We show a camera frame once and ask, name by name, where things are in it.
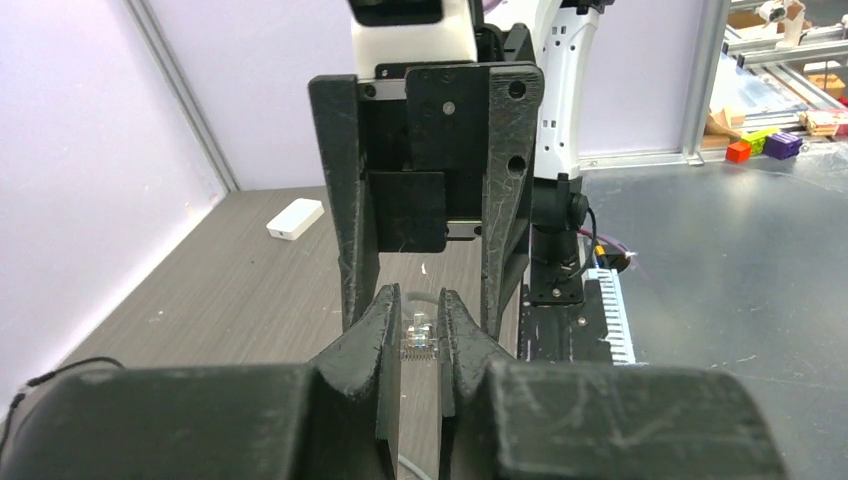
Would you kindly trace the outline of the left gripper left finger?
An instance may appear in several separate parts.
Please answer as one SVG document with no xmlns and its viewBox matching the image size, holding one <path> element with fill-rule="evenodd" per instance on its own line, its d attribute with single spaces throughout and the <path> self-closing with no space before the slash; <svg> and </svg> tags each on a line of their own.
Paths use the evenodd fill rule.
<svg viewBox="0 0 848 480">
<path fill-rule="evenodd" d="M 397 476 L 401 306 L 397 284 L 381 287 L 361 319 L 310 361 L 311 479 Z"/>
</svg>

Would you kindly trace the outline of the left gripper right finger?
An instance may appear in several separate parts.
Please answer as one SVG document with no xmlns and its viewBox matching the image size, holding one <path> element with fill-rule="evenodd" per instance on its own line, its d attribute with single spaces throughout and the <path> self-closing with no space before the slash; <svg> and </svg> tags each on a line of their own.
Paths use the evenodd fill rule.
<svg viewBox="0 0 848 480">
<path fill-rule="evenodd" d="M 498 422 L 488 365 L 509 353 L 474 321 L 460 295 L 438 299 L 440 479 L 496 479 Z"/>
</svg>

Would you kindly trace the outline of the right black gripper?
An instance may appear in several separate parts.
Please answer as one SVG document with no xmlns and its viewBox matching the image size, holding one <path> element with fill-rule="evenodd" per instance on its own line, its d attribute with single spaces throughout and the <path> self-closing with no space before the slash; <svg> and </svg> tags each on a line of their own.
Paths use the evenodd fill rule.
<svg viewBox="0 0 848 480">
<path fill-rule="evenodd" d="M 308 84 L 338 244 L 342 330 L 374 298 L 379 253 L 440 253 L 482 234 L 481 328 L 500 337 L 529 262 L 541 69 L 531 62 L 383 63 Z"/>
</svg>

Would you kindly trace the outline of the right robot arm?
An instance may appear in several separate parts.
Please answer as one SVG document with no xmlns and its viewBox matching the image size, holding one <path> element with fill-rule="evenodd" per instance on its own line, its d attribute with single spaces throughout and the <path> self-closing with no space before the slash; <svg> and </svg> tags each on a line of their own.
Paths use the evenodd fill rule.
<svg viewBox="0 0 848 480">
<path fill-rule="evenodd" d="M 353 1 L 355 70 L 308 85 L 339 249 L 342 325 L 383 253 L 480 239 L 480 324 L 560 321 L 587 297 L 594 223 L 577 136 L 603 1 Z"/>
</svg>

